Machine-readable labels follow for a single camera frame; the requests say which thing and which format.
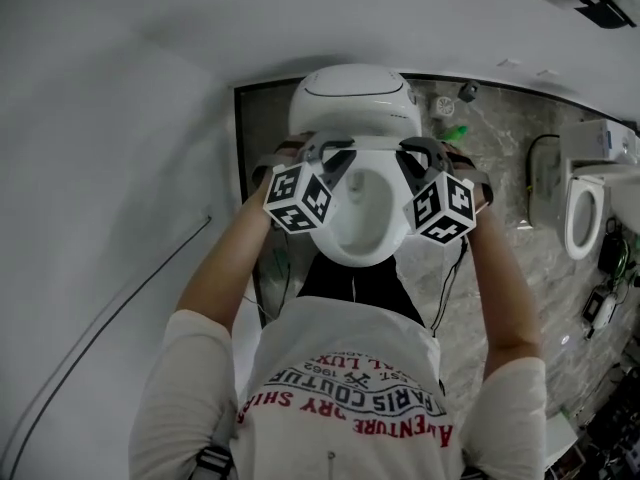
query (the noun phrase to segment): toilet tank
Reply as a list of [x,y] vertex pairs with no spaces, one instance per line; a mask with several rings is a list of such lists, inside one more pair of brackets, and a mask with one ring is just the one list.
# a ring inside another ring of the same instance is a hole
[[409,83],[381,66],[343,64],[315,71],[296,89],[291,134],[322,129],[349,135],[422,135],[420,108]]
[[565,158],[638,163],[640,139],[630,128],[609,119],[571,123],[560,127],[560,147]]

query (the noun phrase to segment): green object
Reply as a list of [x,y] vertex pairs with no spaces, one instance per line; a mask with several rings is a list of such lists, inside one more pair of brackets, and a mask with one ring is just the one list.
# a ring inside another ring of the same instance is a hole
[[466,126],[452,126],[447,128],[440,140],[445,142],[456,142],[460,140],[469,128]]

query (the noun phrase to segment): wire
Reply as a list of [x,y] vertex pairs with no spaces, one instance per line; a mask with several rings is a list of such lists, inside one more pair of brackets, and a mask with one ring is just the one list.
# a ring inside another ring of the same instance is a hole
[[545,138],[553,138],[559,139],[560,135],[556,135],[554,133],[545,133],[542,135],[538,135],[533,142],[529,145],[529,149],[527,149],[527,156],[525,158],[525,183],[527,187],[527,191],[531,191],[531,166],[529,165],[529,161],[531,160],[531,151],[533,150],[533,146],[535,146],[540,139]]
[[284,302],[285,302],[285,297],[287,296],[287,291],[289,290],[289,282],[291,281],[291,261],[289,260],[289,237],[287,236],[287,233],[284,230],[282,232],[284,234],[284,242],[286,244],[286,253],[287,253],[287,279],[284,284],[284,291],[282,292],[282,300],[280,301],[280,306],[278,307],[278,314],[275,317],[273,317],[272,315],[267,313],[267,311],[265,311],[265,309],[258,303],[258,301],[251,300],[246,295],[242,296],[243,299],[251,302],[251,304],[255,304],[258,307],[258,310],[260,310],[260,312],[266,318],[268,318],[271,322],[273,322],[276,318],[280,316],[280,311],[282,311],[282,307],[284,306]]
[[140,291],[147,286],[147,284],[149,284],[149,282],[167,265],[167,263],[169,263],[182,249],[185,248],[185,246],[191,242],[191,240],[193,240],[196,236],[198,236],[198,234],[204,229],[206,228],[209,223],[211,222],[212,218],[211,216],[207,216],[207,220],[205,221],[205,223],[200,226],[195,233],[193,233],[189,238],[187,238],[187,240],[185,240],[182,245],[180,245],[180,247],[178,247],[166,260],[164,260],[162,262],[162,264],[149,276],[147,277],[140,286],[138,286],[138,288],[136,288],[133,293],[131,295],[129,295],[129,297],[127,297],[127,299],[120,304],[120,306],[118,306],[118,309],[116,309],[113,313],[113,315],[111,315],[109,317],[109,319],[102,325],[102,327],[100,327],[100,329],[98,329],[96,331],[96,333],[93,335],[93,337],[89,340],[89,342],[85,345],[85,347],[82,349],[82,351],[80,352],[80,354],[78,355],[78,357],[73,361],[73,363],[71,364],[71,366],[69,366],[69,369],[65,372],[65,374],[62,376],[62,379],[60,379],[60,382],[58,382],[58,384],[56,385],[56,387],[54,388],[54,390],[51,392],[51,394],[47,397],[47,400],[44,402],[42,408],[40,409],[40,411],[38,411],[37,416],[35,417],[35,419],[33,420],[33,423],[31,423],[31,426],[29,427],[29,430],[27,431],[27,434],[25,435],[24,439],[22,440],[22,444],[20,445],[20,449],[18,450],[18,454],[16,455],[16,460],[13,463],[13,467],[11,468],[11,473],[9,473],[9,479],[8,480],[13,480],[15,475],[16,475],[16,471],[18,469],[18,465],[20,464],[20,459],[22,458],[22,455],[24,454],[24,450],[27,447],[27,443],[29,442],[29,439],[31,438],[31,435],[33,434],[33,431],[35,430],[36,426],[38,425],[38,423],[40,422],[40,420],[42,419],[42,415],[44,414],[44,412],[47,410],[47,408],[49,407],[49,405],[51,404],[51,402],[53,401],[53,398],[58,394],[58,391],[60,391],[60,388],[62,388],[62,385],[66,382],[66,380],[69,378],[69,375],[71,375],[71,373],[73,372],[73,370],[75,370],[76,366],[78,366],[78,363],[80,362],[80,360],[84,357],[84,355],[87,353],[87,351],[91,348],[91,346],[96,342],[96,340],[100,337],[100,335],[104,332],[104,330],[109,326],[109,324],[111,322],[113,322],[113,320],[120,314],[120,312],[127,306],[127,304],[129,304],[129,302],[131,302],[131,300],[138,295],[138,293],[140,293]]
[[275,320],[275,319],[274,319],[274,318],[273,318],[269,313],[267,313],[267,312],[264,310],[264,308],[263,308],[260,304],[258,304],[255,300],[251,300],[251,299],[250,299],[249,297],[247,297],[246,295],[243,295],[243,296],[242,296],[242,298],[243,298],[244,300],[247,300],[247,301],[251,302],[251,304],[255,304],[256,306],[258,306],[258,309],[262,312],[262,314],[263,314],[266,318],[268,318],[269,320]]
[[622,304],[624,304],[627,300],[627,297],[629,296],[629,290],[631,289],[631,281],[626,281],[627,283],[627,291],[624,294],[624,299],[622,299],[620,302],[616,302],[616,306],[620,306]]
[[287,233],[282,230],[284,233],[284,243],[286,244],[287,249],[287,280],[284,283],[284,291],[282,292],[282,300],[280,301],[280,307],[278,308],[278,316],[280,316],[280,311],[282,311],[282,307],[284,306],[284,301],[287,296],[287,290],[289,290],[289,282],[291,281],[291,260],[289,259],[289,237]]
[[438,304],[438,313],[436,317],[433,319],[433,323],[431,324],[431,331],[433,333],[433,337],[436,337],[436,331],[440,327],[442,323],[442,319],[444,318],[444,312],[447,309],[447,303],[449,302],[449,296],[451,295],[451,289],[453,288],[453,284],[456,281],[456,277],[458,276],[458,270],[460,269],[460,265],[462,264],[462,260],[464,259],[465,254],[467,253],[467,249],[469,247],[469,243],[466,238],[462,238],[462,245],[460,246],[460,256],[453,264],[453,266],[449,269],[449,273],[442,284],[442,291],[440,292],[440,302]]
[[609,373],[611,373],[611,370],[615,370],[616,368],[620,368],[620,363],[612,364],[611,367],[604,373],[602,378],[598,381],[596,387],[589,391],[589,394],[587,396],[582,397],[582,405],[572,413],[574,418],[583,411],[589,399],[602,387],[606,380],[614,384],[614,382],[609,378]]

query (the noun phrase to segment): electrical outlet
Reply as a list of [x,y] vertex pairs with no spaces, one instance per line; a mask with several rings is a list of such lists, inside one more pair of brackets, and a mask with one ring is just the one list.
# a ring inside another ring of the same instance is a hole
[[504,59],[502,62],[498,63],[498,67],[499,67],[499,68],[515,69],[515,68],[517,68],[520,64],[522,64],[522,62],[520,62],[519,60],[515,60],[515,59]]
[[543,71],[540,71],[540,73],[536,73],[536,76],[540,78],[551,79],[557,77],[558,72],[554,71],[553,69],[545,69]]

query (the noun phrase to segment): black backpack strap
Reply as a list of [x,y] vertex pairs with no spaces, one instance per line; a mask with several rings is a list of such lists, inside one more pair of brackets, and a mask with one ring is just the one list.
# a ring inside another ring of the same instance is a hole
[[485,473],[471,466],[467,466],[462,472],[462,476],[460,477],[460,480],[488,480],[488,479],[489,477]]
[[233,458],[229,448],[211,444],[196,457],[196,469],[189,480],[230,480],[235,477],[232,468]]

